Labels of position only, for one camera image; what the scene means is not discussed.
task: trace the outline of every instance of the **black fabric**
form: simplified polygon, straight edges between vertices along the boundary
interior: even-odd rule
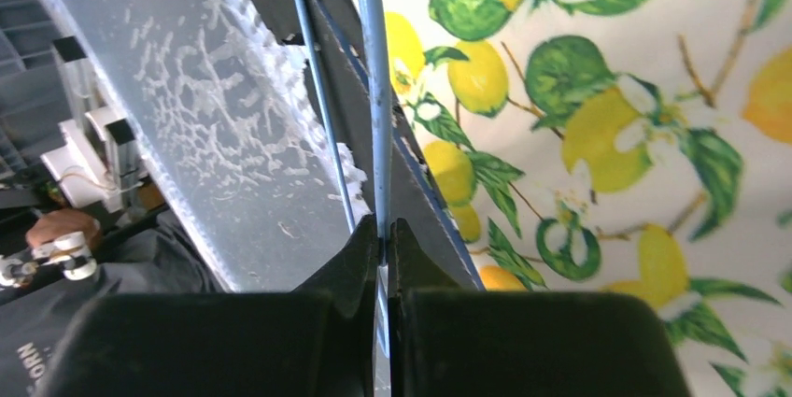
[[[92,299],[116,293],[221,291],[173,213],[157,220],[155,229],[116,246],[103,244],[106,259],[87,279],[66,280],[52,270],[39,273],[32,291],[0,291],[0,396],[33,393],[72,317]]]

